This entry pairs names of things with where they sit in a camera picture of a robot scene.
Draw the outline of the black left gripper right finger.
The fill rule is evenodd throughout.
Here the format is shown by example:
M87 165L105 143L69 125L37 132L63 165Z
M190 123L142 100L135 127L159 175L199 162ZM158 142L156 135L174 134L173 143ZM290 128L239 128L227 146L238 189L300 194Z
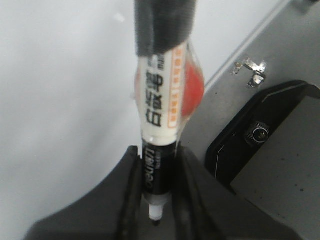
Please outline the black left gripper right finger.
M178 148L174 170L177 240L301 239L296 231L223 187L189 148Z

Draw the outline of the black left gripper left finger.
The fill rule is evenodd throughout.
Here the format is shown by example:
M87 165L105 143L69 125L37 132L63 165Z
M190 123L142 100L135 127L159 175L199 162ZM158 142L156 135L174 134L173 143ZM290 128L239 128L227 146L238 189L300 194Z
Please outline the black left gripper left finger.
M66 208L36 222L26 240L136 240L140 157L129 146L111 173Z

